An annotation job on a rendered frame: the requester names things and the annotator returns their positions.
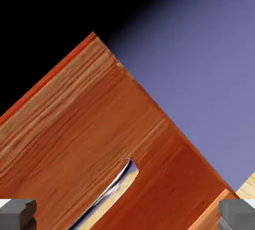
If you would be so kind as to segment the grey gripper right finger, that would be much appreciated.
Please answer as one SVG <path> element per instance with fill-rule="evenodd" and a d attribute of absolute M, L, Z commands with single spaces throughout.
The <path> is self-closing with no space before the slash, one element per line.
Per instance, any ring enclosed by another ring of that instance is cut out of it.
<path fill-rule="evenodd" d="M 255 230 L 255 199 L 219 202 L 219 230 Z"/>

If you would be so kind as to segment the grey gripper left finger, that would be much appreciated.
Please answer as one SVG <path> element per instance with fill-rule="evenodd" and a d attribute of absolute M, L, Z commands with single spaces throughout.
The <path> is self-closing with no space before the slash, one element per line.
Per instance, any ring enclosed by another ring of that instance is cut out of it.
<path fill-rule="evenodd" d="M 0 199 L 0 230 L 37 230 L 37 203 L 31 199 Z"/>

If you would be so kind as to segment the light orange wooden drawer front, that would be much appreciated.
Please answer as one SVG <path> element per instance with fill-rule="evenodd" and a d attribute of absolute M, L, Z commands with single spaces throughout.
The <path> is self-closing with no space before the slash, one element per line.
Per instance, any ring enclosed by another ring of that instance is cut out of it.
<path fill-rule="evenodd" d="M 195 220 L 188 230 L 220 230 L 219 220 L 221 214 L 218 209 L 221 200 L 239 200 L 239 196 L 224 189 L 204 212 Z"/>

